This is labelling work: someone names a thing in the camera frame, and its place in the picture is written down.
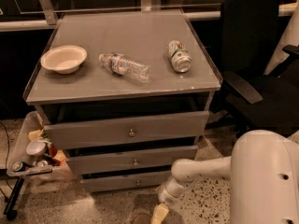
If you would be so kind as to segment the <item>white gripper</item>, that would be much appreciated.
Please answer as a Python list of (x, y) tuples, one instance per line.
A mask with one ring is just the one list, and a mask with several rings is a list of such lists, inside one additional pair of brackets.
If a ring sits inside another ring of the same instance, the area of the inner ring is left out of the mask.
[(194, 185), (194, 183), (195, 181), (177, 181), (173, 177), (169, 177), (163, 182), (158, 188), (158, 201), (160, 204), (155, 206), (150, 224), (162, 224), (169, 212), (168, 205), (174, 204), (183, 193)]

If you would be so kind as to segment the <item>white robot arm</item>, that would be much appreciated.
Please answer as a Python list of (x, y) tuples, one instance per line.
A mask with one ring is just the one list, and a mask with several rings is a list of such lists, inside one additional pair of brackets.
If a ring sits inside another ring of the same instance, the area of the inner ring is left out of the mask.
[[(232, 77), (257, 63), (270, 46), (276, 7), (221, 7), (223, 76)], [(261, 97), (247, 92), (232, 99), (252, 129), (242, 134), (230, 157), (177, 160), (158, 194), (168, 206), (199, 179), (230, 180), (231, 224), (298, 224), (298, 146), (285, 136), (298, 127), (298, 89), (271, 75), (252, 79)]]

